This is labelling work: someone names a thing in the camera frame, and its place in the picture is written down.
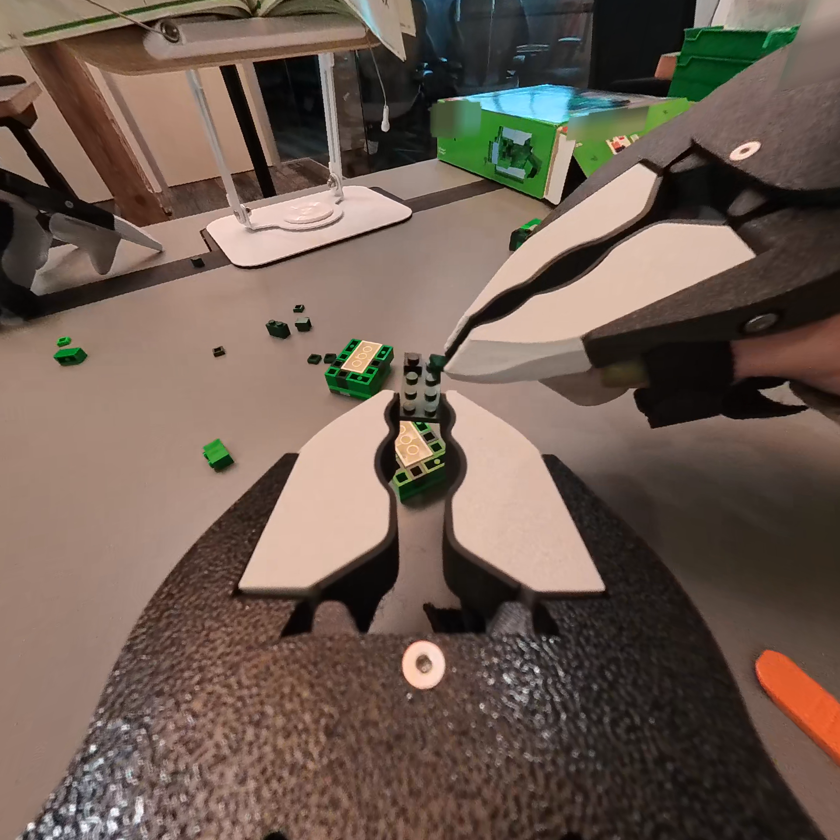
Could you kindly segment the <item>white book stand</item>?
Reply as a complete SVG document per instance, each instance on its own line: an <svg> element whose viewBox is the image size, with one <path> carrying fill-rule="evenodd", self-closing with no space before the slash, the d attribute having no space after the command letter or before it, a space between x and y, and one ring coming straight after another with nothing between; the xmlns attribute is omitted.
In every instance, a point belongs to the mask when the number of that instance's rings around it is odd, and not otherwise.
<svg viewBox="0 0 840 840"><path fill-rule="evenodd" d="M184 70L224 183L228 214L206 226L239 268L257 268L405 222L412 210L366 186L343 185L333 84L333 53L366 46L362 23L335 14L166 21L146 30L125 26L68 38L78 58L122 76ZM246 60L317 56L329 146L326 190L248 210L239 199L198 70Z"/></svg>

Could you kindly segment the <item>brown wooden leg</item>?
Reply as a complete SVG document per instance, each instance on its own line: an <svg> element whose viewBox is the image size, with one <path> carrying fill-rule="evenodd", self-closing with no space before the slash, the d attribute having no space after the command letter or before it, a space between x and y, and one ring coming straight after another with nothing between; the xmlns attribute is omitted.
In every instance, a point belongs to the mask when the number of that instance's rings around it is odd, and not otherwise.
<svg viewBox="0 0 840 840"><path fill-rule="evenodd" d="M120 210L138 226L168 220L88 66L55 42L23 48L31 67Z"/></svg>

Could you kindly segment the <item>orange brick separator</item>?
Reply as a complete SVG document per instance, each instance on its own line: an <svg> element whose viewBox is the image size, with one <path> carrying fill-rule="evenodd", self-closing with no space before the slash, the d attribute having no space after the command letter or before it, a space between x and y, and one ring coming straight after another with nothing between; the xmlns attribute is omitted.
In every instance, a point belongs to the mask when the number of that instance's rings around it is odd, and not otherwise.
<svg viewBox="0 0 840 840"><path fill-rule="evenodd" d="M764 693L834 762L839 764L839 702L793 660L765 650L754 664Z"/></svg>

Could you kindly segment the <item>open lego instruction booklet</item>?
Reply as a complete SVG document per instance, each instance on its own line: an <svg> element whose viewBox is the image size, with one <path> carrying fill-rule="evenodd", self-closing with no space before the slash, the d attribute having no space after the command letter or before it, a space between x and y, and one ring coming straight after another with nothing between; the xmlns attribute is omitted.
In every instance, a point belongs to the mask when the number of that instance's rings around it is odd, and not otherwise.
<svg viewBox="0 0 840 840"><path fill-rule="evenodd" d="M395 1L2 1L2 50L38 46L129 25L201 14L268 18L339 14L360 21L384 47L405 58L403 35L415 35L411 2Z"/></svg>

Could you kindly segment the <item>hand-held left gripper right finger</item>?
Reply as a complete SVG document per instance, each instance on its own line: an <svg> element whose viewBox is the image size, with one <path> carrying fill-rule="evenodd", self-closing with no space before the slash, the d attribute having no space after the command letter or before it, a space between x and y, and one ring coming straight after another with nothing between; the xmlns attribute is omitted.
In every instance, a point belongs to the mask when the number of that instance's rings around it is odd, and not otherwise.
<svg viewBox="0 0 840 840"><path fill-rule="evenodd" d="M458 600L446 631L485 633L500 608L601 599L606 585L535 444L449 392L444 441L444 581Z"/></svg>

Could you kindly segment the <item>scattered small dark lego pieces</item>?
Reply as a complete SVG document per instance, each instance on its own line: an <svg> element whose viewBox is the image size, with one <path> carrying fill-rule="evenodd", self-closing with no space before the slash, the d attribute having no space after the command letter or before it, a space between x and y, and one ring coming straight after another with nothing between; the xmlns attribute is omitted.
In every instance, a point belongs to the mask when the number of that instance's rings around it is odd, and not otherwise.
<svg viewBox="0 0 840 840"><path fill-rule="evenodd" d="M201 257L194 257L190 258L190 262L194 268L202 268L205 267L204 259ZM295 314L302 314L306 311L305 305L299 303L295 305L292 309L293 313ZM295 320L295 327L300 332L307 332L310 331L312 328L312 324L309 318L297 318ZM266 330L268 334L273 338L278 338L285 340L291 336L291 331L287 323L280 322L275 319L269 320L266 323ZM213 357L220 358L226 354L226 349L223 346L217 346L213 348ZM323 362L324 364L330 364L335 362L337 359L336 353L326 353L325 355L321 356L320 354L311 354L308 357L309 364L318 364Z"/></svg>

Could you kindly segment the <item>dark green lego assembly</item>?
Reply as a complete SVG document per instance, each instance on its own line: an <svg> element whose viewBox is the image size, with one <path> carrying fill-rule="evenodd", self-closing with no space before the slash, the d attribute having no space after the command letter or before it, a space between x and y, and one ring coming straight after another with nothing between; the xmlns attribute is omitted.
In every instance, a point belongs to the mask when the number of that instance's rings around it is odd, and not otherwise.
<svg viewBox="0 0 840 840"><path fill-rule="evenodd" d="M400 419L404 421L438 423L440 421L440 376L427 372L427 357L423 356L423 369L402 373L400 392Z"/></svg>

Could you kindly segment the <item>green cardboard lego box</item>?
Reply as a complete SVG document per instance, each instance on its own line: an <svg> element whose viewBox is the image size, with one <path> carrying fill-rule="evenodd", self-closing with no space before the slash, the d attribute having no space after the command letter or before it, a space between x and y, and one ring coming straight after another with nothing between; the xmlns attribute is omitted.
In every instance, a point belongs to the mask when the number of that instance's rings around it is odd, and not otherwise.
<svg viewBox="0 0 840 840"><path fill-rule="evenodd" d="M556 206L691 106L686 98L539 85L439 100L432 131L439 161Z"/></svg>

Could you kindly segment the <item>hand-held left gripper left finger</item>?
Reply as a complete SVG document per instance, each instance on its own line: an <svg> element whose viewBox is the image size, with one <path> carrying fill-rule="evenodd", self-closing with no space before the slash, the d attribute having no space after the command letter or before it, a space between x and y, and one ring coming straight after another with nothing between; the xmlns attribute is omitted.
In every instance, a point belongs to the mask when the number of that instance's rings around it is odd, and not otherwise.
<svg viewBox="0 0 840 840"><path fill-rule="evenodd" d="M399 568L396 500L385 479L396 394L382 391L301 447L239 582L243 595L340 602L367 632Z"/></svg>

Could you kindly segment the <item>person's right hand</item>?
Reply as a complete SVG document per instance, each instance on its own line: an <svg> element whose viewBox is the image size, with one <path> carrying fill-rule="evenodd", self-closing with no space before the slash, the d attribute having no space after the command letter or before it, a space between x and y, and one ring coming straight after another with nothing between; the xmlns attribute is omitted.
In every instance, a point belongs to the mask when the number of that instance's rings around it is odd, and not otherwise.
<svg viewBox="0 0 840 840"><path fill-rule="evenodd" d="M787 381L804 404L839 423L839 316L731 343L735 381Z"/></svg>

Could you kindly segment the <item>green lego face block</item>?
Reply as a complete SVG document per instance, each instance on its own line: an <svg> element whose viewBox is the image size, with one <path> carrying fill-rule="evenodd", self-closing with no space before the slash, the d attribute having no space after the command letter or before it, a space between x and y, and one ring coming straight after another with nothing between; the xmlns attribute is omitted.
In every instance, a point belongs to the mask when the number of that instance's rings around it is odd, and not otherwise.
<svg viewBox="0 0 840 840"><path fill-rule="evenodd" d="M446 482L446 444L437 423L402 420L395 439L395 472L391 480L405 504Z"/></svg>
<svg viewBox="0 0 840 840"><path fill-rule="evenodd" d="M381 390L393 359L389 344L352 339L329 365L324 379L333 394L367 400Z"/></svg>

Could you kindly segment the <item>black desk leg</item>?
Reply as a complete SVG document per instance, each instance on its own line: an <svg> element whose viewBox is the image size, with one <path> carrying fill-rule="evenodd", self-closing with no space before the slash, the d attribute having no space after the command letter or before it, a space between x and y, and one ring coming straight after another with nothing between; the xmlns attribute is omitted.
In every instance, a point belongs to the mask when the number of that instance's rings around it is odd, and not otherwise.
<svg viewBox="0 0 840 840"><path fill-rule="evenodd" d="M238 69L235 65L222 65L219 69L234 109L234 115L243 135L248 157L262 196L264 198L276 196L277 190L263 151L262 143L260 142L256 123L249 108L242 80L238 74Z"/></svg>

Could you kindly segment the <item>dark office chairs row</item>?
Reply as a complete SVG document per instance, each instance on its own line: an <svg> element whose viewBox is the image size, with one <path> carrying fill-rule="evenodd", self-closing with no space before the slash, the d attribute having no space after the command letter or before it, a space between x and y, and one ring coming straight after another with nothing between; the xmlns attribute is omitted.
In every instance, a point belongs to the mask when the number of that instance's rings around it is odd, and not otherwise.
<svg viewBox="0 0 840 840"><path fill-rule="evenodd" d="M412 2L406 62L376 47L355 54L367 161L376 170L436 155L435 101L543 84L583 88L593 2Z"/></svg>

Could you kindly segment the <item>black device with pale grip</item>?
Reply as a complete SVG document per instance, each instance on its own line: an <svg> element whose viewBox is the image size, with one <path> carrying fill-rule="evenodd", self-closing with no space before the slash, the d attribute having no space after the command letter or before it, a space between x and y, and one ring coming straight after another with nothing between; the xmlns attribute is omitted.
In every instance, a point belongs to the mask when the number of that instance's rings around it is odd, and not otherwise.
<svg viewBox="0 0 840 840"><path fill-rule="evenodd" d="M100 275L110 271L122 241L159 253L164 249L120 216L2 169L2 312L21 319L40 314L39 299L31 287L54 240L85 251Z"/></svg>

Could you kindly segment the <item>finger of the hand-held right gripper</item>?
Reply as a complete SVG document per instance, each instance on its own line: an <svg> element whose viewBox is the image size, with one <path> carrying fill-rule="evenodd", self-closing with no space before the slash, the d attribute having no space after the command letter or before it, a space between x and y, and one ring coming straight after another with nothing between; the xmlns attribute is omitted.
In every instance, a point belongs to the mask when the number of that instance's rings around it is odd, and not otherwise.
<svg viewBox="0 0 840 840"><path fill-rule="evenodd" d="M581 279L473 328L444 370L455 380L493 384L583 373L592 367L585 335L754 257L725 224L650 225L611 248Z"/></svg>
<svg viewBox="0 0 840 840"><path fill-rule="evenodd" d="M504 318L539 294L578 277L608 245L651 213L662 182L661 174L645 163L636 163L540 227L499 268L448 340L462 342L478 326Z"/></svg>

